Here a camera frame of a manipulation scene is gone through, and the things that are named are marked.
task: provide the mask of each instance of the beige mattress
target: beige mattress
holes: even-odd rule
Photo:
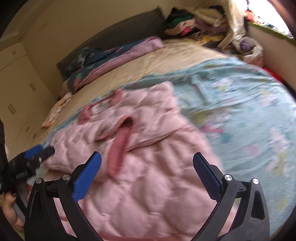
[[[213,58],[226,58],[227,56],[217,51],[201,47],[193,40],[166,40],[165,48],[146,54],[132,60],[97,78],[92,83],[78,91],[53,126],[41,131],[34,141],[34,145],[41,144],[47,135],[78,109],[85,106],[94,98],[116,89],[122,84],[139,80],[152,73],[165,74],[175,70],[189,68],[203,61]]]

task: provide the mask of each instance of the purple cloth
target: purple cloth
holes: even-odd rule
[[[211,25],[206,24],[201,19],[195,19],[196,27],[199,28],[202,32],[208,34],[216,34],[216,33],[226,33],[228,31],[227,27],[214,27]]]
[[[251,51],[252,48],[253,48],[253,47],[252,47],[247,41],[245,41],[245,40],[241,41],[241,42],[239,43],[239,46],[240,46],[241,50],[244,51],[245,53]]]

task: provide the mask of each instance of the blue gripper pad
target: blue gripper pad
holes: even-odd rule
[[[34,156],[35,154],[37,154],[39,151],[42,151],[42,150],[43,150],[43,147],[41,145],[34,146],[31,149],[25,151],[24,158],[30,159],[32,156]]]
[[[98,173],[101,164],[102,157],[99,152],[94,152],[94,154],[88,160],[86,167],[80,173],[73,185],[73,198],[77,203],[80,199],[83,199],[93,182],[96,174]]]
[[[210,198],[219,201],[221,199],[221,184],[200,152],[195,153],[193,156],[193,167]]]

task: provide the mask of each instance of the pile of clothes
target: pile of clothes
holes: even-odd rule
[[[228,32],[228,22],[223,8],[219,5],[209,8],[173,8],[166,19],[165,34],[187,37],[201,41],[204,45],[215,42],[216,47]]]

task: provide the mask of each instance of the gray handle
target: gray handle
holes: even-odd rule
[[[16,189],[17,189],[17,194],[19,195],[19,197],[23,201],[25,207],[27,208],[28,203],[27,203],[26,199],[27,199],[27,195],[28,195],[28,190],[27,190],[27,184],[26,184],[26,182],[19,184],[16,187]],[[12,205],[12,207],[15,210],[17,216],[23,221],[23,223],[25,223],[25,215],[20,210],[20,208],[18,207],[18,205],[16,203],[14,203]]]

